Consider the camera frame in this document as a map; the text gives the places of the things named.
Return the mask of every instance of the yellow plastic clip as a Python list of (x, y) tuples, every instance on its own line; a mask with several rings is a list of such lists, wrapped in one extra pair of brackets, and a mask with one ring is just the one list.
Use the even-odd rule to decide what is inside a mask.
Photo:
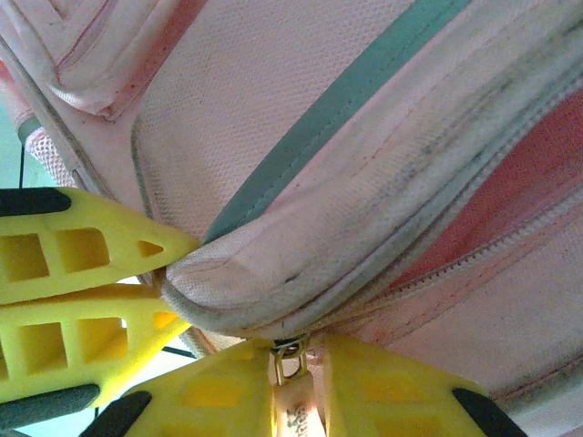
[(348, 337), (325, 348), (328, 437), (485, 436), (452, 394), (472, 382)]
[(112, 284), (0, 306), (0, 403), (96, 384), (99, 406), (189, 324), (159, 292)]
[(0, 304), (110, 284), (199, 246), (186, 232), (80, 189), (0, 190), (0, 207), (10, 202), (0, 210)]
[(135, 387), (151, 401), (125, 437), (272, 437), (271, 346), (245, 341)]

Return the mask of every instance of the seam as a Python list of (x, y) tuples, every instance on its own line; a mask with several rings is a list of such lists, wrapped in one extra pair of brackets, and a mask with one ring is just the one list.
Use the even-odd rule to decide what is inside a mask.
[[(505, 29), (507, 29), (507, 28), (508, 28), (510, 25), (512, 25), (513, 23), (515, 23), (517, 20), (519, 20), (521, 17), (523, 17), (523, 16), (524, 16), (526, 13), (528, 13), (528, 12), (529, 12), (529, 11), (531, 11), (531, 10), (532, 10), (532, 8), (529, 8), (529, 9), (528, 9), (527, 11), (525, 11), (523, 14), (521, 14), (521, 15), (517, 16), (517, 18), (516, 18), (515, 20), (513, 20), (512, 22), (510, 22), (510, 23), (508, 24), (508, 26), (506, 26), (506, 27), (505, 27)], [(492, 39), (494, 39), (494, 38), (496, 38), (496, 37), (497, 37), (497, 35), (496, 35), (496, 36), (493, 36), (493, 37), (491, 37), (491, 38), (489, 38), (489, 39), (486, 41), (486, 43), (487, 43), (487, 42), (489, 42), (489, 41), (491, 41)], [(468, 58), (469, 58), (471, 55), (474, 55), (474, 54), (476, 53), (476, 51), (474, 51), (474, 52), (472, 52), (471, 54), (469, 54), (469, 56), (468, 56), (467, 58), (463, 59), (463, 60), (461, 61), (461, 63), (464, 63), (464, 62), (466, 62), (466, 61), (467, 61), (467, 59), (468, 59)], [(453, 71), (452, 71), (452, 72), (450, 72), (450, 73), (448, 73), (446, 76), (444, 76), (444, 79), (443, 79), (443, 80), (445, 80), (446, 78), (448, 78), (449, 76), (451, 76), (453, 73), (454, 73)], [(438, 84), (435, 84), (435, 86), (433, 86), (433, 87), (431, 88), (431, 90), (430, 90), (430, 91), (433, 91), (433, 89), (435, 89), (435, 88), (436, 88), (436, 87), (437, 87), (437, 86), (438, 86), (440, 83), (438, 83)], [(422, 98), (422, 99), (421, 99), (419, 102), (423, 102), (425, 99), (426, 99), (426, 96), (425, 96), (425, 97), (423, 97), (423, 98)], [(408, 115), (409, 115), (411, 112), (413, 112), (413, 110), (409, 111), (409, 112), (407, 113), (407, 116), (406, 116), (406, 117), (408, 117)], [(462, 114), (460, 117), (464, 117), (464, 116), (466, 116), (466, 115), (467, 115), (468, 113), (470, 113), (470, 112), (471, 112), (471, 110), (466, 110), (466, 112), (464, 112), (464, 113), (463, 113), (463, 114)], [(528, 132), (528, 131), (529, 131), (531, 128), (532, 128), (532, 127), (530, 127), (530, 126), (529, 126), (529, 124), (526, 122), (526, 123), (524, 123), (524, 124), (523, 124), (523, 126), (522, 126), (522, 127), (521, 127), (521, 128), (518, 130), (518, 131), (520, 132), (520, 131), (526, 130), (526, 132)], [(509, 247), (509, 246), (508, 246), (508, 245), (505, 245), (505, 246), (504, 246), (503, 248), (501, 248), (501, 249), (507, 249), (507, 247)], [(385, 304), (380, 304), (380, 306), (379, 306), (379, 307), (377, 307), (377, 308), (375, 308), (375, 309), (373, 309), (373, 310), (371, 310), (371, 311), (367, 312), (367, 314), (360, 314), (360, 315), (357, 315), (357, 316), (355, 316), (355, 317), (348, 317), (348, 318), (345, 318), (345, 319), (336, 320), (336, 321), (334, 321), (332, 324), (337, 324), (337, 323), (345, 323), (345, 322), (349, 322), (350, 320), (359, 320), (360, 318), (363, 318), (363, 317), (368, 317), (370, 320), (372, 320), (372, 319), (374, 318), (374, 316), (368, 316), (368, 314), (375, 313), (375, 312), (377, 312), (378, 310), (381, 310), (381, 309), (383, 309), (383, 308), (386, 308), (387, 306), (390, 306), (390, 305), (392, 305), (393, 303), (394, 303), (394, 299), (390, 299), (390, 300), (389, 300), (388, 302), (386, 302)]]
[[(389, 332), (387, 332), (384, 335), (384, 337), (386, 339), (390, 339), (390, 341), (398, 341), (412, 332), (411, 330), (408, 329), (412, 325), (416, 325), (414, 329), (419, 329), (419, 328), (423, 327), (424, 325), (426, 325), (427, 323), (430, 323), (431, 321), (437, 319), (438, 317), (441, 317), (442, 315), (446, 314), (448, 311), (452, 310), (458, 304), (466, 301), (473, 294), (475, 294), (478, 289), (480, 289), (481, 287), (484, 287), (487, 283), (489, 283), (491, 280), (493, 280), (497, 275), (501, 274), (506, 269), (512, 267), (514, 264), (519, 262), (521, 259), (528, 256), (533, 250), (540, 248), (543, 244), (548, 242), (548, 240), (550, 238), (552, 238), (554, 235), (556, 235), (558, 232), (560, 232), (561, 230), (568, 227), (574, 219), (577, 219), (577, 218), (569, 219), (568, 216), (570, 216), (571, 214), (577, 214), (577, 210), (578, 210), (578, 208), (576, 207), (574, 210), (569, 211), (567, 213), (567, 215), (557, 218), (557, 220), (562, 219), (562, 218), (566, 219), (568, 221), (567, 223), (563, 223), (562, 220), (561, 220), (561, 222), (558, 222), (558, 223), (555, 222), (555, 223), (551, 224), (549, 228), (541, 229), (541, 231), (538, 235), (532, 236), (532, 239), (527, 239), (526, 241), (522, 241), (521, 243), (518, 243), (517, 246), (512, 245), (510, 247), (505, 248), (505, 249), (510, 249), (511, 251), (509, 253), (507, 253), (503, 258), (498, 259), (494, 264), (487, 267), (486, 271), (482, 271), (479, 275), (475, 275), (473, 278), (469, 279), (464, 285), (455, 287), (455, 291), (453, 291), (453, 292), (449, 293), (447, 296), (441, 298), (432, 308), (429, 308), (429, 309), (423, 311), (421, 314), (414, 316), (414, 318), (409, 320), (407, 323), (405, 323), (405, 325), (399, 326), (397, 329), (390, 330)], [(500, 271), (496, 271), (502, 264), (505, 264), (506, 262), (508, 262), (512, 258), (515, 258), (515, 259), (509, 266), (507, 266), (505, 269), (502, 269)], [(494, 273), (494, 276), (492, 276), (491, 278), (486, 278), (486, 280), (484, 282), (480, 283), (480, 281), (479, 281), (480, 279), (482, 279), (484, 276), (489, 276), (492, 273)], [(464, 290), (468, 290), (468, 287), (470, 285), (472, 285), (473, 289), (464, 292)], [(383, 307), (377, 309), (375, 312), (377, 312), (379, 310), (384, 310), (387, 306), (388, 305), (383, 306)], [(363, 318), (363, 319), (366, 320), (366, 323), (370, 323), (374, 320), (374, 318), (375, 318), (374, 315), (368, 315), (366, 318)], [(391, 339), (391, 337), (393, 337), (399, 331), (402, 332), (401, 335), (398, 338)]]
[(522, 398), (522, 396), (528, 395), (532, 390), (541, 388), (541, 385), (552, 383), (562, 374), (570, 375), (575, 373), (574, 371), (579, 369), (580, 364), (583, 364), (583, 355), (577, 356), (576, 358), (570, 360), (569, 362), (567, 362), (566, 364), (562, 365), (557, 369), (538, 374), (538, 376), (536, 376), (532, 380), (517, 385), (514, 388), (514, 390), (509, 390), (507, 392), (501, 393), (494, 393), (492, 397), (496, 398), (497, 401), (505, 402), (519, 401)]
[[(504, 31), (504, 30), (507, 30), (507, 29), (508, 29), (508, 28), (509, 28), (509, 27), (510, 27), (512, 24), (514, 24), (516, 21), (518, 21), (518, 20), (520, 20), (521, 18), (523, 18), (523, 17), (524, 17), (526, 14), (530, 13), (530, 12), (531, 12), (531, 11), (532, 11), (534, 8), (537, 8), (537, 7), (538, 7), (538, 6), (529, 7), (529, 8), (528, 8), (526, 11), (524, 11), (523, 13), (521, 13), (520, 15), (518, 15), (517, 17), (515, 17), (515, 18), (514, 18), (514, 19), (513, 19), (511, 22), (509, 22), (509, 23), (508, 23), (506, 26), (504, 26), (504, 27), (503, 27), (503, 29), (501, 29), (501, 30), (500, 30), (500, 32), (502, 32), (502, 31)], [(499, 37), (499, 34), (500, 34), (500, 32), (498, 32), (497, 34), (495, 34), (495, 35), (493, 35), (493, 36), (489, 37), (489, 38), (488, 38), (488, 39), (487, 39), (487, 40), (486, 40), (486, 41), (485, 41), (485, 42), (484, 42), (484, 43), (483, 43), (481, 46), (477, 47), (475, 50), (473, 50), (471, 53), (469, 53), (469, 54), (468, 54), (468, 55), (467, 55), (467, 56), (466, 56), (464, 59), (460, 60), (460, 63), (459, 63), (459, 65), (461, 66), (463, 63), (467, 62), (467, 61), (468, 61), (468, 59), (470, 59), (470, 57), (474, 56), (474, 55), (475, 55), (477, 52), (479, 52), (479, 51), (480, 51), (480, 50), (483, 48), (483, 46), (484, 46), (484, 45), (487, 45), (487, 44), (488, 44), (488, 43), (490, 43), (492, 40), (495, 40), (496, 38), (498, 38), (498, 37)], [(446, 81), (446, 79), (448, 79), (448, 78), (449, 78), (451, 75), (453, 75), (453, 74), (454, 74), (456, 71), (458, 71), (458, 68), (455, 68), (454, 70), (450, 71), (450, 72), (449, 72), (449, 73), (447, 73), (447, 75), (445, 75), (445, 76), (444, 76), (444, 77), (443, 77), (441, 80), (439, 80), (439, 81), (438, 81), (436, 84), (434, 84), (434, 85), (431, 87), (431, 89), (428, 91), (427, 95), (423, 96), (423, 97), (422, 97), (422, 98), (421, 98), (421, 99), (418, 101), (418, 104), (421, 104), (421, 103), (423, 103), (423, 102), (424, 102), (424, 101), (425, 101), (425, 100), (428, 98), (428, 95), (429, 95), (429, 94), (431, 94), (431, 92), (432, 92), (432, 91), (434, 91), (434, 90), (435, 90), (435, 89), (436, 89), (438, 86), (440, 86), (440, 85), (441, 85), (443, 82), (445, 82), (445, 81)], [(512, 75), (515, 75), (515, 74), (519, 73), (519, 71), (520, 71), (520, 70), (512, 69), (509, 75), (510, 75), (510, 76), (512, 76)], [(488, 93), (488, 94), (484, 95), (484, 99), (485, 99), (485, 102), (484, 102), (484, 103), (487, 103), (491, 97), (492, 97), (492, 94), (490, 94), (490, 93)], [(446, 137), (446, 133), (445, 133), (445, 132), (446, 132), (447, 130), (452, 130), (452, 129), (456, 128), (456, 127), (457, 127), (459, 124), (461, 124), (461, 123), (464, 123), (464, 122), (467, 122), (467, 121), (468, 121), (468, 120), (467, 120), (467, 117), (468, 117), (468, 116), (470, 116), (470, 115), (472, 115), (472, 114), (473, 114), (475, 111), (476, 111), (476, 108), (475, 108), (475, 107), (470, 107), (470, 108), (466, 109), (466, 110), (465, 110), (465, 111), (464, 111), (462, 114), (460, 114), (460, 115), (459, 115), (459, 117), (457, 117), (457, 121), (456, 121), (455, 123), (453, 123), (453, 124), (452, 124), (452, 125), (451, 125), (451, 126), (448, 128), (448, 129), (446, 129), (446, 130), (444, 131), (444, 134), (443, 134), (443, 135), (441, 135), (439, 138), (441, 138), (441, 137)], [(404, 117), (403, 121), (401, 121), (401, 122), (400, 122), (400, 123), (399, 123), (399, 124), (396, 126), (396, 128), (395, 128), (395, 129), (398, 129), (398, 127), (399, 127), (399, 126), (401, 126), (401, 125), (403, 124), (403, 122), (405, 122), (405, 120), (408, 118), (408, 116), (409, 116), (411, 113), (413, 113), (413, 112), (414, 112), (414, 108), (410, 109), (410, 110), (407, 112), (407, 115)], [(526, 126), (527, 126), (527, 123), (525, 123), (525, 124), (524, 124), (524, 125), (523, 125), (523, 126), (520, 128), (520, 130), (524, 129), (524, 127), (526, 127)], [(378, 204), (379, 204), (379, 202), (376, 202), (376, 203), (374, 203), (374, 204), (371, 206), (371, 208), (376, 208), (376, 207), (378, 207)], [(382, 309), (382, 308), (385, 308), (386, 306), (390, 305), (392, 302), (393, 302), (393, 301), (391, 300), (391, 302), (387, 303), (386, 305), (383, 305), (381, 308), (378, 308), (378, 309), (372, 310), (371, 312), (372, 312), (372, 313), (375, 313), (375, 312), (377, 312), (378, 310), (380, 310), (380, 309)], [(343, 320), (337, 320), (337, 321), (336, 321), (336, 322), (334, 322), (333, 324), (335, 325), (335, 324), (337, 324), (337, 323), (345, 323), (345, 322), (348, 322), (348, 321), (350, 321), (350, 320), (359, 320), (360, 318), (364, 318), (364, 317), (367, 317), (369, 320), (373, 320), (374, 316), (369, 316), (368, 314), (370, 314), (370, 312), (368, 312), (368, 313), (367, 313), (367, 314), (365, 314), (365, 315), (360, 315), (360, 316), (357, 316), (357, 317), (348, 317), (347, 319), (343, 319)]]
[(67, 44), (62, 45), (57, 49), (54, 57), (51, 56), (56, 75), (58, 68), (60, 68), (60, 65), (64, 62), (65, 58), (70, 56), (71, 52), (75, 50), (79, 36), (87, 31), (87, 28), (95, 21), (96, 14), (99, 14), (99, 11), (103, 10), (109, 1), (110, 0), (103, 0), (103, 4), (89, 6), (87, 6), (88, 2), (80, 1), (67, 17), (61, 16), (56, 10), (56, 14), (59, 17), (58, 23), (62, 26), (62, 33), (71, 39)]
[(68, 48), (68, 51), (66, 52), (66, 54), (64, 54), (63, 56), (61, 56), (61, 59), (58, 61), (58, 63), (56, 63), (55, 69), (57, 71), (60, 72), (61, 68), (63, 68), (63, 69), (70, 68), (71, 66), (73, 66), (73, 65), (77, 64), (78, 62), (82, 61), (87, 56), (87, 52), (89, 52), (92, 48), (95, 47), (97, 41), (103, 35), (103, 31), (100, 32), (98, 36), (96, 36), (96, 38), (91, 43), (91, 45), (89, 46), (89, 48), (85, 51), (85, 53), (79, 59), (77, 59), (76, 61), (72, 62), (71, 65), (67, 65), (68, 62), (69, 62), (69, 58), (73, 55), (73, 53), (75, 52), (75, 50), (77, 50), (79, 44), (81, 43), (81, 41), (83, 40), (83, 38), (85, 37), (85, 35), (87, 34), (87, 32), (89, 31), (90, 27), (95, 22), (97, 22), (99, 20), (101, 14), (104, 14), (104, 11), (107, 9), (108, 6), (111, 7), (112, 9), (115, 9), (115, 7), (116, 7), (117, 4), (118, 4), (117, 0), (106, 0), (103, 3), (103, 5), (101, 7), (99, 7), (99, 9), (93, 15), (93, 18), (91, 18), (91, 21), (89, 21), (85, 25), (85, 28), (81, 31), (81, 33), (79, 34), (79, 36), (77, 37), (77, 39), (75, 40), (75, 42), (71, 45), (71, 47)]
[(377, 78), (378, 78), (378, 77), (379, 77), (379, 76), (382, 74), (382, 72), (384, 72), (386, 69), (388, 69), (389, 67), (391, 67), (391, 66), (393, 65), (393, 63), (394, 63), (394, 60), (395, 60), (397, 57), (399, 57), (399, 56), (400, 56), (400, 55), (401, 55), (401, 54), (402, 54), (402, 53), (403, 53), (405, 50), (407, 50), (407, 49), (408, 49), (408, 48), (409, 48), (409, 47), (410, 47), (410, 46), (411, 46), (411, 45), (412, 45), (412, 44), (413, 44), (413, 43), (414, 43), (414, 42), (415, 42), (415, 41), (416, 41), (416, 40), (419, 38), (419, 36), (421, 36), (421, 35), (422, 35), (422, 34), (423, 34), (423, 33), (424, 33), (424, 32), (425, 32), (425, 31), (426, 31), (426, 30), (427, 30), (429, 27), (431, 27), (431, 25), (433, 25), (433, 24), (434, 24), (434, 23), (435, 23), (437, 20), (439, 20), (439, 18), (441, 18), (441, 17), (442, 17), (442, 16), (443, 16), (443, 15), (444, 15), (444, 14), (445, 14), (447, 11), (449, 11), (449, 10), (452, 8), (452, 6), (454, 5), (455, 1), (456, 1), (456, 0), (451, 0), (451, 1), (450, 1), (450, 3), (449, 3), (449, 4), (448, 4), (446, 7), (445, 7), (445, 9), (444, 9), (444, 10), (443, 10), (443, 11), (442, 11), (440, 14), (438, 14), (438, 15), (437, 15), (437, 16), (436, 16), (436, 17), (435, 17), (435, 18), (434, 18), (434, 19), (433, 19), (433, 20), (432, 20), (430, 23), (428, 23), (428, 24), (427, 24), (427, 25), (426, 25), (426, 26), (425, 26), (423, 29), (421, 29), (421, 30), (419, 31), (419, 33), (417, 33), (417, 35), (415, 35), (415, 36), (414, 36), (414, 37), (413, 37), (413, 38), (412, 38), (412, 39), (409, 41), (409, 43), (408, 43), (408, 44), (407, 44), (405, 47), (403, 47), (403, 49), (402, 49), (402, 50), (400, 50), (400, 51), (399, 51), (399, 52), (398, 52), (396, 55), (394, 55), (394, 56), (391, 58), (391, 60), (389, 60), (389, 62), (388, 62), (388, 63), (387, 63), (387, 64), (386, 64), (384, 67), (380, 68), (380, 69), (377, 71), (377, 73), (376, 73), (376, 75), (375, 75), (375, 76), (371, 77), (371, 78), (368, 80), (368, 83), (367, 83), (365, 86), (363, 86), (363, 87), (360, 89), (360, 91), (358, 91), (357, 93), (355, 93), (355, 94), (353, 95), (353, 97), (352, 97), (352, 98), (351, 98), (351, 99), (348, 101), (348, 103), (346, 103), (346, 104), (345, 104), (345, 105), (344, 105), (344, 106), (343, 106), (343, 107), (342, 107), (342, 108), (341, 108), (341, 109), (340, 109), (340, 110), (339, 110), (339, 111), (336, 113), (336, 115), (334, 115), (334, 116), (332, 117), (332, 119), (331, 119), (331, 120), (330, 120), (330, 121), (329, 121), (329, 122), (328, 122), (328, 123), (327, 123), (327, 124), (326, 124), (326, 125), (325, 125), (325, 126), (324, 126), (324, 127), (323, 127), (323, 128), (320, 130), (320, 131), (319, 131), (319, 132), (318, 132), (318, 134), (316, 134), (316, 136), (315, 136), (315, 137), (312, 139), (312, 141), (310, 141), (310, 143), (308, 143), (308, 144), (307, 144), (307, 145), (306, 145), (306, 146), (305, 146), (305, 147), (302, 149), (302, 151), (301, 151), (301, 152), (300, 152), (300, 153), (299, 153), (299, 154), (296, 156), (296, 158), (295, 158), (295, 159), (294, 159), (294, 160), (293, 160), (293, 161), (290, 163), (290, 165), (289, 165), (289, 166), (287, 166), (287, 167), (286, 167), (286, 168), (285, 168), (285, 169), (282, 171), (282, 173), (280, 174), (280, 176), (279, 176), (277, 179), (275, 179), (275, 180), (274, 180), (274, 181), (271, 183), (271, 185), (269, 186), (269, 188), (267, 188), (267, 189), (265, 190), (265, 192), (264, 192), (264, 193), (263, 193), (263, 194), (262, 194), (262, 195), (261, 195), (261, 196), (260, 196), (260, 197), (257, 199), (257, 201), (255, 202), (255, 204), (254, 204), (253, 206), (251, 206), (251, 207), (250, 207), (250, 209), (247, 211), (247, 213), (245, 214), (245, 216), (243, 216), (243, 218), (241, 218), (240, 220), (238, 220), (238, 222), (237, 222), (237, 225), (236, 225), (237, 227), (238, 227), (238, 226), (240, 226), (240, 225), (242, 225), (243, 223), (245, 223), (245, 221), (247, 220), (247, 218), (249, 217), (249, 215), (250, 215), (250, 214), (251, 214), (251, 213), (252, 213), (252, 212), (253, 212), (255, 209), (257, 209), (257, 207), (259, 206), (259, 204), (261, 203), (261, 201), (262, 201), (264, 198), (266, 198), (266, 197), (267, 197), (267, 196), (268, 196), (268, 195), (269, 195), (269, 194), (270, 194), (270, 193), (273, 191), (273, 189), (275, 188), (275, 185), (276, 185), (276, 184), (277, 184), (277, 183), (278, 183), (280, 180), (282, 180), (282, 179), (283, 179), (283, 177), (285, 177), (285, 176), (286, 176), (286, 175), (289, 173), (290, 169), (291, 169), (291, 168), (293, 167), (293, 165), (294, 165), (294, 164), (295, 164), (295, 163), (298, 161), (298, 159), (300, 159), (300, 158), (301, 158), (301, 157), (302, 157), (302, 156), (303, 156), (303, 155), (306, 153), (306, 151), (307, 151), (307, 150), (308, 150), (308, 149), (309, 149), (309, 148), (310, 148), (310, 147), (311, 147), (311, 146), (312, 146), (312, 145), (313, 145), (313, 144), (316, 142), (316, 140), (317, 140), (319, 137), (321, 137), (321, 136), (322, 136), (322, 133), (323, 133), (323, 132), (324, 132), (324, 131), (325, 131), (325, 130), (328, 128), (328, 127), (330, 127), (330, 126), (332, 125), (332, 123), (333, 123), (333, 122), (334, 122), (336, 119), (338, 119), (338, 117), (339, 117), (339, 116), (341, 116), (341, 115), (342, 115), (342, 114), (343, 114), (343, 113), (344, 113), (344, 112), (345, 112), (345, 111), (346, 111), (346, 110), (347, 110), (347, 109), (348, 109), (348, 108), (349, 108), (349, 107), (350, 107), (350, 106), (353, 104), (354, 100), (355, 100), (357, 97), (361, 96), (361, 95), (364, 93), (364, 91), (366, 91), (366, 90), (368, 90), (368, 89), (370, 88), (370, 85), (372, 84), (372, 82), (373, 82), (374, 80), (376, 80), (376, 79), (377, 79)]
[(154, 208), (150, 202), (150, 189), (144, 178), (144, 171), (142, 169), (142, 156), (140, 154), (139, 147), (139, 124), (141, 119), (139, 116), (134, 120), (134, 124), (131, 128), (130, 140), (129, 140), (129, 151), (131, 154), (131, 160), (134, 164), (134, 171), (136, 172), (136, 181), (138, 182), (138, 191), (142, 200), (142, 206), (144, 208), (144, 214), (150, 219), (156, 220), (158, 217), (154, 215)]

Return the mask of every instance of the zipper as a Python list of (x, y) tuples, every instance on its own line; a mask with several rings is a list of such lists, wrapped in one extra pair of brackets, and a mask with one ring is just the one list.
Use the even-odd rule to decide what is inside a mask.
[[(480, 170), (479, 174), (467, 185), (465, 190), (461, 192), (456, 199), (447, 207), (445, 214), (443, 214), (439, 222), (434, 225), (432, 231), (440, 234), (449, 225), (451, 220), (447, 218), (455, 217), (461, 212), (467, 201), (474, 196), (477, 190), (486, 182), (494, 170), (502, 163), (508, 153), (514, 149), (517, 143), (525, 137), (528, 132), (540, 122), (546, 115), (548, 115), (559, 103), (567, 99), (569, 96), (577, 92), (583, 87), (583, 75), (578, 72), (575, 78), (570, 78), (552, 97), (544, 104), (526, 123), (524, 126), (512, 136), (506, 144), (501, 147), (496, 155)], [(340, 307), (338, 311), (324, 316), (315, 322), (310, 331), (314, 332), (322, 330), (330, 325), (339, 324), (344, 321), (363, 316), (375, 310), (380, 310), (384, 307), (395, 303), (397, 300), (406, 299), (407, 297), (417, 293), (421, 290), (433, 287), (443, 280), (449, 279), (453, 275), (463, 272), (474, 266), (477, 263), (484, 262), (496, 255), (503, 249), (516, 245), (521, 240), (539, 232), (544, 227), (555, 221), (558, 217), (569, 212), (578, 204), (583, 203), (583, 186), (571, 191), (566, 197), (559, 202), (545, 208), (533, 218), (523, 221), (515, 229), (490, 243), (483, 245), (461, 259), (455, 260), (446, 264), (440, 269), (429, 272), (419, 279), (405, 283), (390, 291), (387, 295), (387, 287), (390, 283), (398, 278), (390, 278), (387, 281), (379, 280), (374, 284), (374, 288), (361, 296), (357, 296), (344, 308)], [(416, 258), (420, 257), (422, 253), (415, 253)]]
[(546, 226), (553, 223), (556, 219), (581, 204), (583, 204), (583, 187), (579, 187), (551, 208), (546, 209), (544, 212), (518, 226), (511, 233), (493, 240), (491, 243), (476, 249), (461, 259), (447, 264), (441, 269), (436, 269), (419, 279), (414, 279), (413, 281), (398, 287), (390, 296), (382, 296), (375, 300), (371, 300), (366, 304), (362, 311), (359, 313), (352, 312), (350, 317), (344, 317), (343, 320), (361, 316), (374, 310), (380, 310), (383, 307), (395, 303), (397, 300), (407, 298), (414, 293), (436, 286), (439, 283), (450, 279), (452, 276), (474, 267), (476, 264), (487, 261), (502, 250), (515, 246), (522, 240), (538, 233)]
[[(308, 337), (277, 341), (273, 354), (276, 384), (273, 406), (277, 437), (326, 437), (318, 413), (314, 379), (308, 371)], [(297, 360), (297, 370), (285, 374), (284, 362)]]

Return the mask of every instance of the zipper pull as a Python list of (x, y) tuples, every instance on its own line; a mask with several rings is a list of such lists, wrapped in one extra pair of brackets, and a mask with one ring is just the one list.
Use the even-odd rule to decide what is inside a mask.
[[(326, 432), (316, 403), (313, 377), (308, 372), (307, 337), (291, 340), (273, 350), (275, 376), (273, 387), (277, 437), (325, 437)], [(283, 363), (297, 360), (298, 368), (285, 374)]]

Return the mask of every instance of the black rubber tip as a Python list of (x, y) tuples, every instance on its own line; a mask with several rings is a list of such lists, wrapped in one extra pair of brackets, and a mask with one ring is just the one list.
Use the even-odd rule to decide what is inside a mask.
[(99, 386), (88, 384), (0, 403), (0, 431), (80, 412), (98, 395)]
[(147, 391), (136, 391), (111, 402), (79, 437), (124, 437), (151, 400)]
[(56, 188), (0, 189), (0, 217), (61, 212), (71, 208), (71, 199)]
[(452, 393), (486, 437), (527, 437), (518, 425), (486, 396), (468, 389), (453, 389)]

